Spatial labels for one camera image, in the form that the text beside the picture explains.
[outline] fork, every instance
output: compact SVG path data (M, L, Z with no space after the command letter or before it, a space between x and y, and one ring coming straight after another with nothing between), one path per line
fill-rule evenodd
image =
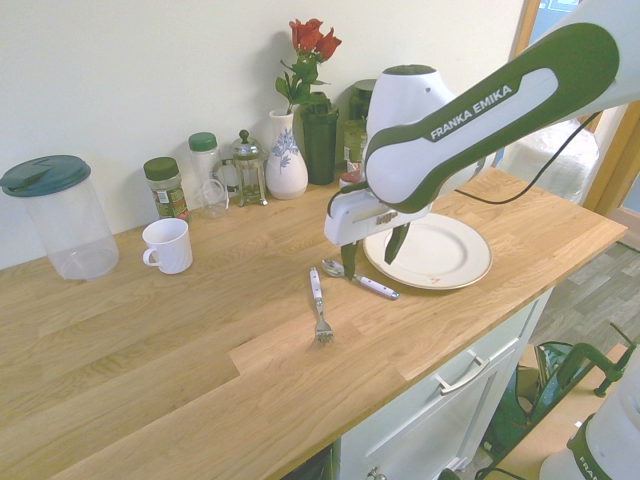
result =
M316 325L316 339L320 343L328 343L333 340L333 330L324 320L324 305L322 303L322 289L320 288L320 276L316 267L311 268L311 289L313 290L313 298L316 301L316 310L318 310L318 323Z

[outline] cabinet handle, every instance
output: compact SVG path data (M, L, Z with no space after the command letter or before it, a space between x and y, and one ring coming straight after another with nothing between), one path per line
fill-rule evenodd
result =
M369 477L373 477L373 480L387 480L387 477L385 477L381 473L378 473L378 467L375 467L373 470L367 473L367 478Z
M490 358L483 360L478 356L476 356L473 359L473 361L478 364L478 368L473 372L469 372L469 374L462 377L460 381L458 381L457 383L454 383L453 385L449 385L437 373L434 375L434 378L438 380L438 382L440 382L440 387L442 388L442 390L440 390L440 395L443 395L443 396L449 395L450 393L453 393L456 390L460 390L465 385L471 383L478 375L480 375L489 366L489 363L491 363Z

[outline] plastic jug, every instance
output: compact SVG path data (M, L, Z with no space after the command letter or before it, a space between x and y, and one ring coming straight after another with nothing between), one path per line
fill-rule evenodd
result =
M0 179L22 200L62 278L92 280L118 263L118 247L89 181L91 168L69 155L21 163Z

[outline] green glass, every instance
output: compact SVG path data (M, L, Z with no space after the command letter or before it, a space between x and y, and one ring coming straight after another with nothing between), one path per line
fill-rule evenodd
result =
M324 93L314 94L325 101L304 105L301 108L306 154L304 159L309 173L309 183L328 185L334 179L339 112Z

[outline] white vase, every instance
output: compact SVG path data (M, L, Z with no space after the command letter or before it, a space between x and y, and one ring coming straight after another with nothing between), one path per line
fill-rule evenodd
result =
M293 137L293 113L273 110L269 113L274 126L273 144L266 167L267 188L280 200L298 198L309 182L307 166Z

